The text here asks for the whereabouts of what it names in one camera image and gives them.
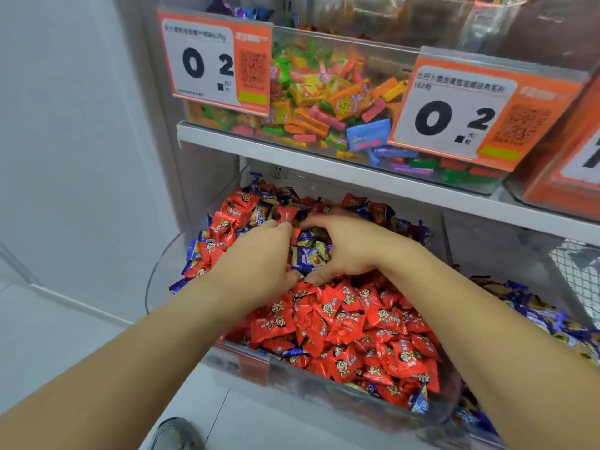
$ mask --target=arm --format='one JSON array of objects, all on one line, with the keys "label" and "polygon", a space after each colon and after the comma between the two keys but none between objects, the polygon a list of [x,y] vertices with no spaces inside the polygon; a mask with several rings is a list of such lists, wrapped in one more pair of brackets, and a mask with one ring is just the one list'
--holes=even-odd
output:
[{"label": "arm", "polygon": [[310,226],[326,228],[334,250],[306,281],[378,268],[431,326],[510,448],[598,446],[598,368],[408,238],[344,215],[316,215]]},{"label": "arm", "polygon": [[219,336],[296,284],[291,230],[252,229],[211,272],[4,413],[0,448],[139,448]]}]

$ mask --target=qr code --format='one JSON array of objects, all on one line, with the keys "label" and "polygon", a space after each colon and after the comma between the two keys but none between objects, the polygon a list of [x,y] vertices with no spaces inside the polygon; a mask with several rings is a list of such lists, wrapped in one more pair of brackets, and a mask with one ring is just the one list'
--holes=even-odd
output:
[{"label": "qr code", "polygon": [[542,128],[551,110],[529,107],[524,104],[514,106],[504,124],[494,137],[495,142],[522,146]]},{"label": "qr code", "polygon": [[242,83],[252,90],[265,89],[265,77],[268,72],[266,55],[256,52],[242,52]]}]

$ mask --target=hand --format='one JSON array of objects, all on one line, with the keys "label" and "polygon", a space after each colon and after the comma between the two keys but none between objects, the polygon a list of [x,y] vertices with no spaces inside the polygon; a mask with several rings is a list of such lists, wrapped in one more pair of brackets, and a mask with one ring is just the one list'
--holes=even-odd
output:
[{"label": "hand", "polygon": [[274,302],[300,279],[296,270],[286,271],[292,226],[273,219],[241,236],[206,274],[248,311]]},{"label": "hand", "polygon": [[328,283],[337,275],[360,275],[379,268],[386,253],[397,242],[411,240],[384,227],[335,208],[328,215],[313,215],[300,223],[301,229],[323,227],[329,232],[333,248],[331,261],[307,275],[315,286]]}]

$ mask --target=forearm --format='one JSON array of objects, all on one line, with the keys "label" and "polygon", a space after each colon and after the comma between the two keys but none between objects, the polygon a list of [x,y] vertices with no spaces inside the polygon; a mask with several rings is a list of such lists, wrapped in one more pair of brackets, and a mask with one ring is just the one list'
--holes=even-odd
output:
[{"label": "forearm", "polygon": [[181,384],[243,310],[210,278],[129,327],[0,416],[0,448],[137,449]]},{"label": "forearm", "polygon": [[390,243],[380,270],[434,330],[509,446],[592,443],[600,374],[574,350],[416,244]]}]

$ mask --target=shoe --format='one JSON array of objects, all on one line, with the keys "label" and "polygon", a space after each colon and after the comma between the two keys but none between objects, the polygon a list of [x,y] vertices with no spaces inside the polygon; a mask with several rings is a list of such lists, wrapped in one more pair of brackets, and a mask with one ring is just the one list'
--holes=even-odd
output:
[{"label": "shoe", "polygon": [[148,450],[204,450],[204,441],[190,422],[171,417],[158,426]]}]

